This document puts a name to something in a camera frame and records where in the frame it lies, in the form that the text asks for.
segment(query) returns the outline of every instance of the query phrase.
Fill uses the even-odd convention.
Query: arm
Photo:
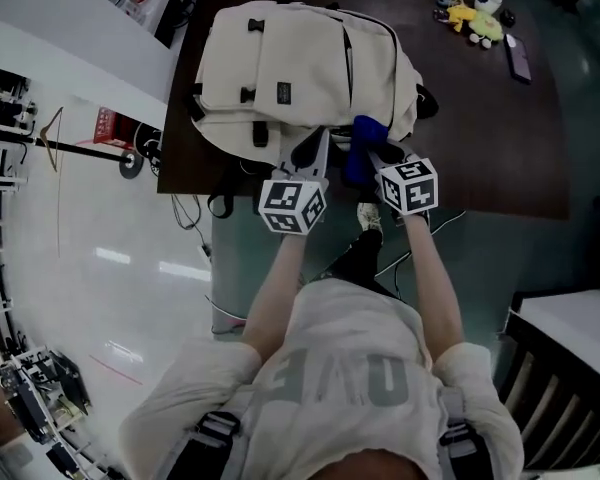
[[[405,217],[418,287],[418,311],[427,348],[434,361],[432,373],[445,386],[459,388],[466,419],[491,440],[497,459],[496,478],[520,478],[524,451],[520,431],[500,403],[491,380],[491,356],[484,347],[464,342],[458,299],[436,251],[426,221]]]
[[[120,452],[131,478],[154,478],[186,430],[224,405],[259,369],[258,354],[243,343],[186,342],[153,392],[120,426]]]
[[[418,215],[407,215],[404,222],[416,272],[418,312],[435,362],[445,350],[464,341],[460,308],[427,222]]]
[[[242,341],[258,351],[265,363],[280,348],[287,333],[306,236],[286,235],[276,259],[249,310]]]

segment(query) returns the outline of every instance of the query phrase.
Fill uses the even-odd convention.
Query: electronic equipment
[[[529,71],[529,62],[527,60],[527,49],[524,43],[511,34],[506,34],[504,46],[507,50],[509,59],[509,69],[511,76],[523,84],[531,83],[531,72]]]
[[[504,9],[500,13],[500,23],[507,28],[511,28],[516,24],[516,15],[513,14],[509,9]]]

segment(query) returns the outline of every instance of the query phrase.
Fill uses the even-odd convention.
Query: blue cloth
[[[344,179],[347,183],[360,187],[375,184],[376,174],[369,159],[368,149],[386,144],[389,129],[369,116],[356,116],[353,120],[351,150],[344,167]]]

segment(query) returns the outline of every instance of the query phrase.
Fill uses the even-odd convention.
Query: smartphone
[[[531,72],[527,59],[527,49],[520,38],[506,34],[504,46],[507,49],[511,76],[523,84],[531,83]]]

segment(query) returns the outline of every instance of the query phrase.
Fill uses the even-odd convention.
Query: backpack buckle
[[[258,21],[251,18],[249,23],[247,23],[247,30],[249,32],[253,32],[254,30],[257,30],[258,32],[264,32],[264,20]]]
[[[233,443],[240,430],[240,420],[233,414],[212,411],[205,414],[194,427],[191,439],[211,448],[223,448]]]
[[[442,446],[448,446],[450,444],[459,443],[467,439],[471,439],[471,434],[475,433],[473,428],[469,427],[466,423],[458,423],[457,425],[451,425],[449,429],[440,438],[440,444]]]
[[[256,90],[249,89],[248,87],[240,88],[240,103],[246,103],[247,101],[253,101],[256,99]]]

